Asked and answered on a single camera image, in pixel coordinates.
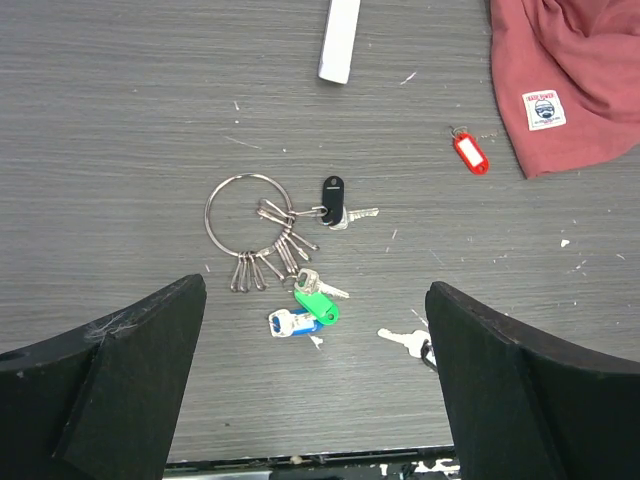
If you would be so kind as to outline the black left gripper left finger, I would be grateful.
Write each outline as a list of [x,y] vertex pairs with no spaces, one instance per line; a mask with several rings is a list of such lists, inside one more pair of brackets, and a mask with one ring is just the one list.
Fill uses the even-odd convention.
[[206,299],[188,275],[2,353],[2,478],[162,478]]

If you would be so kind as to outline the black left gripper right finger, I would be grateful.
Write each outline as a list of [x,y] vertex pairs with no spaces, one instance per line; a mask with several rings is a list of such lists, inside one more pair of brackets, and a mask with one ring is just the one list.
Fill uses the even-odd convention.
[[638,362],[551,335],[441,281],[425,309],[463,478],[638,478]]

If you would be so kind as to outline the large metal keyring with clips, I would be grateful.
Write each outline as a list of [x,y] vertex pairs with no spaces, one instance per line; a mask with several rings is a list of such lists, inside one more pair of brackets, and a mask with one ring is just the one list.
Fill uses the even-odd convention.
[[289,192],[265,174],[223,180],[209,193],[203,218],[211,243],[235,262],[229,284],[234,293],[292,280],[320,250],[298,231],[301,214]]

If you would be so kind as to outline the key with green tag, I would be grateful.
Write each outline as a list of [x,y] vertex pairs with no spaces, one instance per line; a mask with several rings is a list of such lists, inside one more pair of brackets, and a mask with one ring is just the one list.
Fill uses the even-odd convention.
[[322,325],[328,326],[340,318],[340,309],[333,298],[346,300],[350,294],[325,283],[317,271],[301,268],[294,280],[294,297]]

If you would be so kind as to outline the key with red tag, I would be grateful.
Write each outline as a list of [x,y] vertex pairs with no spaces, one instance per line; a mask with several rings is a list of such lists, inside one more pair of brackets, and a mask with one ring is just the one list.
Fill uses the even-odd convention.
[[450,127],[452,146],[467,169],[474,175],[483,176],[490,171],[490,162],[478,140],[464,126]]

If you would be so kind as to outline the silver key near finger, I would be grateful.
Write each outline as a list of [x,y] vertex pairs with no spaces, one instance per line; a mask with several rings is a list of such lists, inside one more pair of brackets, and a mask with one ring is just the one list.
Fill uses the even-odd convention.
[[429,369],[438,372],[432,338],[428,330],[414,330],[411,333],[400,334],[381,328],[377,331],[377,335],[402,345],[412,358],[421,360]]

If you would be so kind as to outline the key with blue tag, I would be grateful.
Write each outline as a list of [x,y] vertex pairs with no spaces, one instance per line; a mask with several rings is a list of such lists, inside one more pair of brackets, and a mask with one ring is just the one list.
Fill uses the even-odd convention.
[[268,316],[271,336],[288,338],[312,334],[324,328],[324,325],[306,309],[279,309]]

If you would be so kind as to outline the key with black tag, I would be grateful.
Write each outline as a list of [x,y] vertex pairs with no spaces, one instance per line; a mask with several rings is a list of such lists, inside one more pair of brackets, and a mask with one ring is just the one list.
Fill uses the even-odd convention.
[[345,183],[336,175],[327,177],[321,189],[319,221],[330,230],[346,230],[356,220],[375,218],[380,210],[377,207],[348,210],[345,203]]

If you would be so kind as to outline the faded red t-shirt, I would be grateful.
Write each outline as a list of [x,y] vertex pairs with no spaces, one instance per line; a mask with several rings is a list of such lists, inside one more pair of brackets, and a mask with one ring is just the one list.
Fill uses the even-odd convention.
[[636,1],[493,1],[491,73],[526,178],[639,144]]

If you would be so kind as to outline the white clothes rack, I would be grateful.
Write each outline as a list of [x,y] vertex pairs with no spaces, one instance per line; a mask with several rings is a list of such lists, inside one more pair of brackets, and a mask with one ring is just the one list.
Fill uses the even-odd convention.
[[319,58],[318,77],[346,85],[357,31],[361,1],[331,0]]

